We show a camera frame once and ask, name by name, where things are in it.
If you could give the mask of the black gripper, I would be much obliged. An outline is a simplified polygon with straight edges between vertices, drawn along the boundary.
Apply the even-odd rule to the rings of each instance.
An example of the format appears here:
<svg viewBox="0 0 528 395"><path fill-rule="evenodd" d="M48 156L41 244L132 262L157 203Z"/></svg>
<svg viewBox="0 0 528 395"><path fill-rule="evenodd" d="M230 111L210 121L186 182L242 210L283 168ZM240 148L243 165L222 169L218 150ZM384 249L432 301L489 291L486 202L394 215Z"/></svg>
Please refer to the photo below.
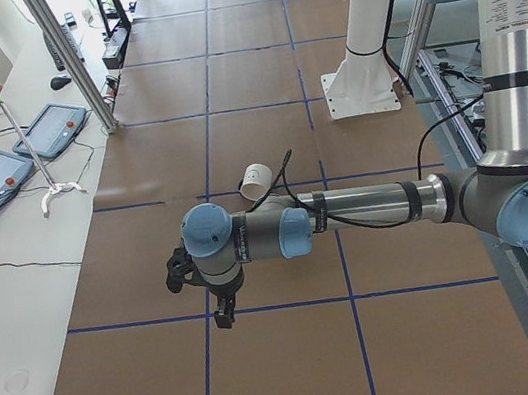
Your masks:
<svg viewBox="0 0 528 395"><path fill-rule="evenodd" d="M244 284L244 277L241 266L234 266L222 275L203 276L207 289L217 297L217 309L213 314L219 329L232 329L234 325L234 297Z"/></svg>

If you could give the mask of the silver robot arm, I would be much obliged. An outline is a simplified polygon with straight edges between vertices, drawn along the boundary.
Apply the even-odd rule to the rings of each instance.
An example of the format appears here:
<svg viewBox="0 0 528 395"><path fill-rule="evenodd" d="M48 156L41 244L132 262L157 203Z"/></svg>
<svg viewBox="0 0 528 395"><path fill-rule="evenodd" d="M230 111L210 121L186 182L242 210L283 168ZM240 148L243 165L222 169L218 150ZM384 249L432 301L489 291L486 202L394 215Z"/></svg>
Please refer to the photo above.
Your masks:
<svg viewBox="0 0 528 395"><path fill-rule="evenodd" d="M476 166L414 182L270 195L235 214L211 203L192 208L181 224L183 268L216 296L220 328L234 322L246 263L304 256L328 229L427 219L528 249L528 0L477 1L487 147Z"/></svg>

